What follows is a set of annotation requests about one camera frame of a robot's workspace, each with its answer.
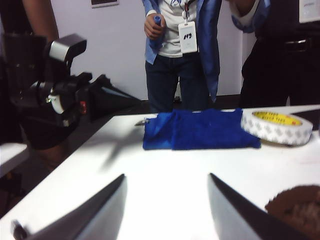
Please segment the hand of blue-shirted person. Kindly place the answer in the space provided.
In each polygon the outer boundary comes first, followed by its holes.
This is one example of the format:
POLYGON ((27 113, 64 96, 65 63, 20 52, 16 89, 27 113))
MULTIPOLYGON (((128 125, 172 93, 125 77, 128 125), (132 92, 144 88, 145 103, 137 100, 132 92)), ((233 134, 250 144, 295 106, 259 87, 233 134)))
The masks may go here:
POLYGON ((144 22, 144 32, 145 35, 150 39, 150 40, 157 40, 160 37, 163 36, 166 30, 166 21, 165 18, 162 14, 155 14, 152 13, 148 15, 145 19, 144 22), (160 25, 156 24, 154 17, 158 16, 160 17, 160 25))

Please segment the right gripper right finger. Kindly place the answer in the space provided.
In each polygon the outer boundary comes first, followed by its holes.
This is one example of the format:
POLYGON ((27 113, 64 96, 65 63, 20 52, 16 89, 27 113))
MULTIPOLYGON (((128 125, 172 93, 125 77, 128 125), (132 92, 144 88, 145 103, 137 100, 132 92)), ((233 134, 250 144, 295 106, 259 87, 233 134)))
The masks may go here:
POLYGON ((220 240, 308 240, 309 237, 258 208, 213 173, 208 197, 220 240))

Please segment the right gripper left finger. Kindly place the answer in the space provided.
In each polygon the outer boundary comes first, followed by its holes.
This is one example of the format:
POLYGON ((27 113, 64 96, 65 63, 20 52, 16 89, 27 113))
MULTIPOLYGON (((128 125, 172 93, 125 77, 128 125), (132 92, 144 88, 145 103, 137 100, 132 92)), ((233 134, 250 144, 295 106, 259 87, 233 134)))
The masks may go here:
POLYGON ((28 238, 30 240, 115 240, 125 211, 127 178, 119 175, 78 208, 28 238))

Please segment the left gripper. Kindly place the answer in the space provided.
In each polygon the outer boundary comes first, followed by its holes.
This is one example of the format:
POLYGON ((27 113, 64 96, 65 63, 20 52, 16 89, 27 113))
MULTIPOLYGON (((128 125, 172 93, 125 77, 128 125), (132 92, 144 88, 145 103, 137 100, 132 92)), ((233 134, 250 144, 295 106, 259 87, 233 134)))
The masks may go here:
POLYGON ((51 105, 55 122, 59 127, 68 127, 81 117, 95 121, 123 110, 138 106, 142 101, 118 88, 101 74, 90 83, 92 74, 82 72, 67 76, 51 89, 51 105))

